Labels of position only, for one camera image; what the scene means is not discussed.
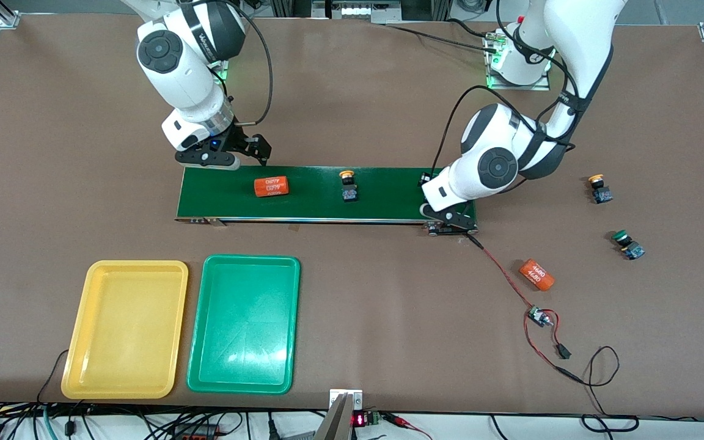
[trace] teal cable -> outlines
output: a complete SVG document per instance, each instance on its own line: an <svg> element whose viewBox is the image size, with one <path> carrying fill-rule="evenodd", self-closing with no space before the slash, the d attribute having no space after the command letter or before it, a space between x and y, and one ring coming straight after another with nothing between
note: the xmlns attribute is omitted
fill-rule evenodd
<svg viewBox="0 0 704 440"><path fill-rule="evenodd" d="M48 418L48 406L45 405L42 408L42 419L45 421L45 428L48 429L48 434L51 436L51 440L59 440L58 437L56 437L56 432L53 432L53 426L51 426L51 421Z"/></svg>

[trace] gray floor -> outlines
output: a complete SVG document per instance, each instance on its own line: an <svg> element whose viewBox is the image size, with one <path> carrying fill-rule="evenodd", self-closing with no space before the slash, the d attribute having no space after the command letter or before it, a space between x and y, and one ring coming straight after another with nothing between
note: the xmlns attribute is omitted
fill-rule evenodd
<svg viewBox="0 0 704 440"><path fill-rule="evenodd" d="M131 13L118 0L4 0L20 12ZM501 16L511 21L523 13L528 0L503 0ZM461 20L495 21L493 11L472 13L453 4L452 16ZM696 24L704 20L704 0L629 0L618 18L620 24Z"/></svg>

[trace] table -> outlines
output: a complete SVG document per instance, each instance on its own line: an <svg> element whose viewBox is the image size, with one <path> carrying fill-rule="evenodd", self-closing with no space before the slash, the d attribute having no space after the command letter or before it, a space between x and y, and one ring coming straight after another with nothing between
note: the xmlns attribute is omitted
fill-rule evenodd
<svg viewBox="0 0 704 440"><path fill-rule="evenodd" d="M274 59L259 127L273 165L425 167L480 53L350 21L258 20ZM25 16L0 34L0 401L32 400L66 348L84 274L101 259L179 259L191 276L176 387L158 403L322 408L333 387L418 411L592 412L583 387L537 357L523 304L462 237L418 227L173 221L182 168L160 123L170 108L134 58L136 16ZM464 42L449 23L420 30ZM492 29L485 23L480 28ZM233 59L242 120L266 97L260 43ZM599 345L621 370L610 413L704 416L704 44L694 27L618 27L614 61L558 172L477 203L478 238L512 272L557 279L526 295L559 311L581 373ZM553 92L506 92L534 115ZM459 154L480 92L461 105L440 164ZM590 201L604 173L615 200ZM636 262L609 240L626 228ZM302 263L294 383L279 397L201 395L184 378L201 264L217 253ZM548 331L534 340L555 359ZM607 375L612 359L597 365ZM44 399L62 400L57 373Z"/></svg>

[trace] plastic tray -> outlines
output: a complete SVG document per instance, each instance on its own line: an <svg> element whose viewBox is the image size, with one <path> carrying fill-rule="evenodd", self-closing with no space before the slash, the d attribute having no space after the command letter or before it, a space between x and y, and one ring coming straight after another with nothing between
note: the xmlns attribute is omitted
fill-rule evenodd
<svg viewBox="0 0 704 440"><path fill-rule="evenodd" d="M173 388L188 269L173 261L89 268L67 354L67 398L160 398Z"/></svg>
<svg viewBox="0 0 704 440"><path fill-rule="evenodd" d="M189 389L286 393L293 384L300 281L295 257L209 256L189 355Z"/></svg>

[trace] white surface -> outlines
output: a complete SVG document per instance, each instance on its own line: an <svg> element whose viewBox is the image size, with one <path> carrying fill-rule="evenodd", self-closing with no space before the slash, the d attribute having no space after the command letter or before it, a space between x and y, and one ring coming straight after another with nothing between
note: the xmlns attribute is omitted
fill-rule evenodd
<svg viewBox="0 0 704 440"><path fill-rule="evenodd" d="M501 439L496 433L489 416L462 415L462 414L401 414L417 428L431 434L434 440L487 440ZM322 419L311 412L274 412L276 428L282 437L298 435L308 431L315 431ZM79 417L75 417L75 440L90 440ZM170 416L153 416L149 420L165 423L172 420ZM252 412L251 421L252 440L268 439L268 415L265 412ZM501 431L509 440L539 439L539 440L599 440L603 434L587 431L578 418L569 417L526 417L526 416L496 416ZM64 440L64 423L66 417L57 417L53 421L53 430L60 440ZM96 440L140 440L149 435L145 424L134 416L93 416L87 417L89 427ZM238 416L228 414L221 421L220 428L226 432L238 423ZM618 420L609 421L610 428L623 427L625 423ZM48 432L42 424L42 418L37 420L37 431L40 438L48 438ZM9 434L5 429L3 437ZM382 422L379 425L358 428L357 437L368 440L379 435L387 435L384 440L425 440L419 432L407 431ZM637 431L626 434L614 434L615 438L626 440L690 440L704 439L704 422L668 421L668 420L641 420ZM226 440L247 440L246 418L243 418L241 428L224 437ZM15 435L15 440L32 440L34 434L31 430L31 421L22 423Z"/></svg>

